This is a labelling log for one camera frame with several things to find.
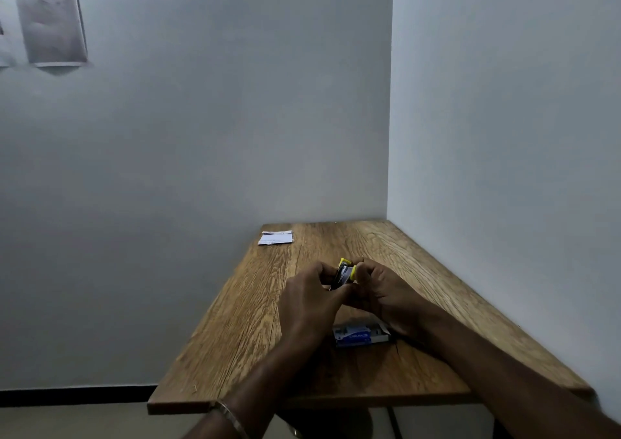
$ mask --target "hand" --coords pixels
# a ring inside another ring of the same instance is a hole
[[[356,264],[353,294],[346,304],[376,315],[392,330],[411,339],[420,339],[422,319],[427,316],[446,316],[437,305],[419,295],[393,270],[365,258]]]
[[[334,325],[334,318],[355,284],[346,284],[328,291],[323,284],[337,273],[335,268],[315,262],[287,280],[278,302],[278,314],[283,338],[308,341],[315,348]]]

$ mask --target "wooden table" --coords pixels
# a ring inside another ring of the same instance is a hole
[[[148,402],[152,414],[196,413],[221,398],[280,337],[285,280],[315,260],[365,256],[392,268],[436,303],[525,365],[578,395],[593,390],[552,354],[388,221],[265,225],[293,230],[290,245],[251,243],[181,355]],[[337,322],[361,312],[342,307]],[[382,407],[477,402],[444,362],[402,340],[358,348],[328,342],[311,359],[285,408]]]

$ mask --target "yellow and black object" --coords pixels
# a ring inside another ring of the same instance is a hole
[[[353,274],[356,272],[356,266],[353,262],[341,258],[341,262],[338,263],[337,274],[332,279],[330,284],[330,290],[336,290],[340,286],[345,284],[351,284],[353,282]]]

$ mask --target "metal bracelet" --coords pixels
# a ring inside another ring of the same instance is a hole
[[[213,411],[213,410],[220,411],[222,416],[224,416],[226,419],[230,421],[230,423],[233,425],[233,427],[237,431],[237,434],[239,434],[242,439],[250,439],[248,434],[246,434],[246,430],[244,429],[244,426],[242,426],[242,424],[237,420],[233,412],[229,409],[228,406],[226,406],[226,404],[224,404],[220,400],[215,401],[213,402],[213,405],[209,409],[209,411]]]

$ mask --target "person's left hand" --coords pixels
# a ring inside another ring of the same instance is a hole
[[[308,341],[318,347],[334,325],[337,311],[353,285],[345,284],[328,291],[322,284],[330,284],[337,270],[323,262],[300,271],[287,280],[278,302],[278,314],[283,339]]]

